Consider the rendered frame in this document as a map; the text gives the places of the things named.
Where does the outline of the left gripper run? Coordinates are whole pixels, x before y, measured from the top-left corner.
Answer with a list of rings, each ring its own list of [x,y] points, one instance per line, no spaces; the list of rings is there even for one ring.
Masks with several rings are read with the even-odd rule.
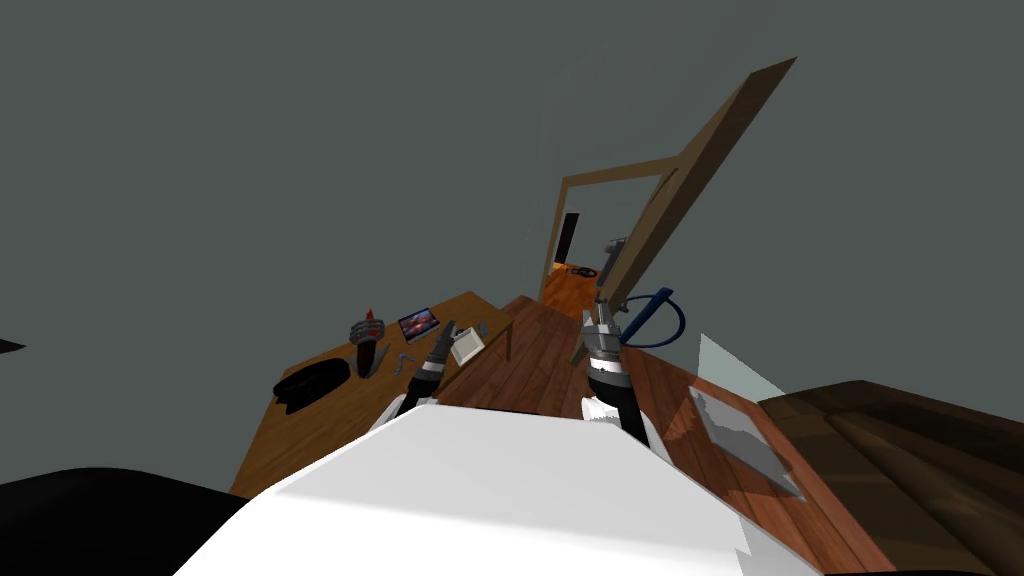
[[[454,331],[456,322],[450,321],[447,325],[439,331],[431,352],[427,355],[427,361],[431,364],[443,366],[447,361],[447,356],[454,343]]]

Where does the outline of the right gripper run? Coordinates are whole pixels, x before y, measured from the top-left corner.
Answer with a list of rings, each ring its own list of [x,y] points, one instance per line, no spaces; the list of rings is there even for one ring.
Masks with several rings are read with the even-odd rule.
[[[604,299],[594,302],[593,311],[583,314],[582,338],[588,351],[594,354],[621,353],[621,331],[615,324],[614,313]]]

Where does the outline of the open laptop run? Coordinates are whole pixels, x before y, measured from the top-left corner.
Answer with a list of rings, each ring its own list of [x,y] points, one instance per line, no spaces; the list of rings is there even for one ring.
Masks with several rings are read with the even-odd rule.
[[[440,322],[430,308],[422,308],[398,320],[398,327],[408,344],[422,339],[440,327]]]

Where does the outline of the brown wooden desk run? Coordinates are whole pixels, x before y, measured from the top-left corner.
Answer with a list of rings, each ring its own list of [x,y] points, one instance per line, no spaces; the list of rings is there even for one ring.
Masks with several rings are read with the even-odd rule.
[[[431,306],[442,324],[454,320],[460,329],[487,327],[481,339],[485,347],[464,366],[453,358],[446,363],[440,393],[452,389],[463,374],[471,374],[493,357],[507,360],[512,351],[512,335],[517,328],[514,316],[518,307],[528,302],[518,296],[504,307],[466,292]],[[285,406],[270,402],[243,459],[230,493],[253,498],[286,477],[366,434],[380,414],[400,394],[404,393],[413,373],[408,369],[394,376],[397,357],[404,352],[423,363],[438,333],[432,331],[422,339],[408,344],[398,322],[387,325],[379,345],[389,344],[376,374],[368,379],[352,376],[346,383],[324,398],[293,414],[284,413]]]

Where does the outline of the black hat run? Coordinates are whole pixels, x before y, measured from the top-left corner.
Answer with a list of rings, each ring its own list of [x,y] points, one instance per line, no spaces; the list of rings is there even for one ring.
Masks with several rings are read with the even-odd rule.
[[[276,404],[284,405],[284,413],[290,415],[337,389],[350,376],[350,366],[345,359],[330,358],[286,376],[273,386],[272,393]]]

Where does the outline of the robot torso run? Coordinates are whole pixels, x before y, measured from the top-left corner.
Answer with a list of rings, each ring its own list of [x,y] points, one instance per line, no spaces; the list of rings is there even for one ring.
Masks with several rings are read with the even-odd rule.
[[[245,504],[175,576],[823,576],[608,423],[418,407]]]

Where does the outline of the brown wooden door leaf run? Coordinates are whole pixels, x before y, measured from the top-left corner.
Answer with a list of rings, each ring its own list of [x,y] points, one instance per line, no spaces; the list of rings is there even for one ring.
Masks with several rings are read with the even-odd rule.
[[[597,299],[606,300],[613,313],[620,311],[796,61],[792,57],[752,72],[677,155],[564,177],[540,286],[545,286],[550,273],[570,189],[658,176],[660,179],[628,235],[604,287],[598,290]]]

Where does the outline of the dark brown sofa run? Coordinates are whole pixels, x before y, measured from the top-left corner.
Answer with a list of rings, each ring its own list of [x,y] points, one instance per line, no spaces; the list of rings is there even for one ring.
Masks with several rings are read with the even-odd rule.
[[[1024,423],[863,380],[761,406],[897,569],[1024,576]]]

